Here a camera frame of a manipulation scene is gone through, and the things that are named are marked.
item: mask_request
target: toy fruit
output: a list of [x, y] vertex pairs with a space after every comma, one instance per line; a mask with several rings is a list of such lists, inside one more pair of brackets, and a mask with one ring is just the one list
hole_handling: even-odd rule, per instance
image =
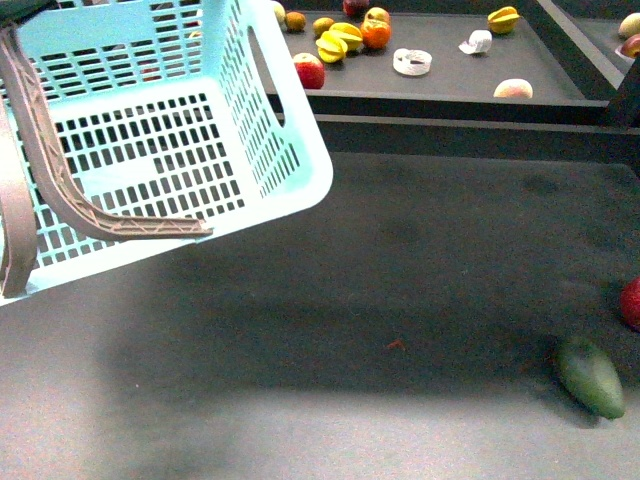
[[500, 82], [500, 85], [493, 92], [493, 96], [499, 98], [532, 98], [533, 87], [529, 82], [521, 78], [510, 78]]
[[362, 45], [362, 32], [355, 25], [346, 22], [334, 23], [329, 31], [336, 37], [344, 40], [347, 51], [354, 52]]
[[616, 367], [595, 344], [581, 337], [563, 340], [555, 351], [555, 368], [564, 387], [594, 415], [610, 420], [624, 415]]
[[273, 5], [273, 13], [276, 14], [276, 19], [278, 20], [278, 25], [280, 25], [280, 29], [286, 30], [287, 25], [285, 23], [285, 18], [287, 16], [287, 12], [284, 11], [284, 7], [280, 2], [276, 2], [275, 0], [272, 0], [271, 5]]
[[627, 325], [640, 332], [640, 277], [631, 280], [622, 289], [620, 310]]
[[640, 33], [640, 13], [632, 13], [620, 24], [618, 35], [629, 38]]
[[501, 8], [487, 17], [489, 30], [497, 35], [511, 32], [516, 27], [518, 20], [520, 20], [520, 15], [513, 7]]
[[323, 62], [335, 63], [347, 55], [347, 44], [344, 40], [334, 35], [331, 30], [324, 32], [318, 40], [318, 55]]
[[369, 0], [343, 0], [342, 11], [349, 17], [359, 17], [369, 8]]
[[391, 25], [381, 20], [365, 20], [360, 26], [362, 42], [367, 48], [384, 48], [391, 38]]
[[318, 20], [313, 22], [313, 34], [316, 37], [319, 37], [324, 32], [329, 30], [329, 28], [331, 28], [331, 25], [333, 25], [334, 23], [335, 23], [335, 20], [333, 18], [329, 18], [329, 17], [319, 18]]
[[293, 56], [293, 64], [304, 88], [320, 89], [324, 85], [324, 65], [310, 53], [298, 53]]
[[640, 54], [640, 33], [629, 37], [620, 47], [620, 53], [625, 57], [636, 58]]
[[381, 20], [386, 23], [391, 23], [391, 16], [384, 8], [373, 7], [364, 16], [366, 20]]
[[285, 23], [290, 32], [302, 32], [307, 24], [307, 18], [300, 12], [289, 12], [285, 17]]

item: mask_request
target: red apple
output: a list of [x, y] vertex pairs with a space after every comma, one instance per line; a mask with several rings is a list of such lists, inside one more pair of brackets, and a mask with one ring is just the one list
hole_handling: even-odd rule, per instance
[[298, 53], [293, 64], [304, 88], [318, 90], [324, 85], [324, 64], [310, 53]]
[[343, 0], [342, 11], [349, 17], [359, 17], [369, 8], [369, 0]]
[[640, 54], [640, 33], [629, 37], [620, 47], [620, 53], [625, 57], [636, 58]]
[[627, 325], [640, 331], [640, 277], [631, 280], [622, 290], [620, 310]]

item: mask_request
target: basket grid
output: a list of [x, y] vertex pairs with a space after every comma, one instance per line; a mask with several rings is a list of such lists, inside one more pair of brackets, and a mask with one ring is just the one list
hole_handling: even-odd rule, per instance
[[[52, 9], [101, 7], [105, 3], [108, 2], [64, 2]], [[201, 0], [150, 3], [149, 8], [158, 13], [152, 16], [155, 38], [31, 58], [47, 100], [51, 103], [142, 82], [199, 74], [202, 40], [192, 38], [192, 34], [201, 28], [198, 20]], [[8, 103], [1, 83], [0, 93]]]
[[[255, 44], [255, 34], [251, 27], [246, 38], [237, 35], [236, 22], [241, 14], [237, 2], [231, 4], [232, 20], [227, 27], [220, 78], [222, 93], [231, 106], [231, 116], [238, 127], [240, 140], [245, 145], [249, 163], [262, 197], [266, 197], [281, 185], [298, 167], [300, 160], [290, 142], [273, 128], [278, 123], [270, 112], [262, 83], [252, 82], [255, 78], [255, 64], [249, 60], [247, 46]], [[255, 57], [261, 55], [252, 49]]]
[[[117, 215], [183, 216], [201, 220], [245, 206], [232, 163], [204, 93], [92, 114], [56, 124], [78, 187], [96, 206]], [[121, 178], [119, 188], [87, 189], [92, 175], [148, 163], [153, 179]], [[28, 162], [28, 183], [38, 227], [35, 268], [84, 255], [117, 242], [88, 238], [58, 220], [38, 192]]]

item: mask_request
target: apple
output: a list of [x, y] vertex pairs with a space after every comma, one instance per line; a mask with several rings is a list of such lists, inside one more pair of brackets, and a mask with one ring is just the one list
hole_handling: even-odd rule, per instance
[[324, 64], [310, 53], [298, 53], [293, 64], [304, 88], [318, 90], [324, 85]]
[[342, 11], [349, 17], [359, 17], [369, 8], [369, 0], [343, 0]]
[[385, 23], [391, 23], [391, 16], [389, 12], [387, 12], [384, 8], [373, 7], [370, 9], [367, 14], [364, 16], [366, 20], [380, 20]]
[[640, 33], [629, 37], [620, 47], [620, 53], [625, 57], [636, 58], [640, 54]]
[[640, 332], [640, 277], [631, 280], [622, 289], [620, 311], [627, 325]]

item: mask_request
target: orange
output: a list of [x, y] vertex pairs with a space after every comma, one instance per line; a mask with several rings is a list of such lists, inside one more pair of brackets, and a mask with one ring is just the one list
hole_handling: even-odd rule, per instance
[[391, 25], [381, 20], [365, 20], [360, 25], [362, 43], [367, 48], [379, 50], [384, 48], [391, 38]]

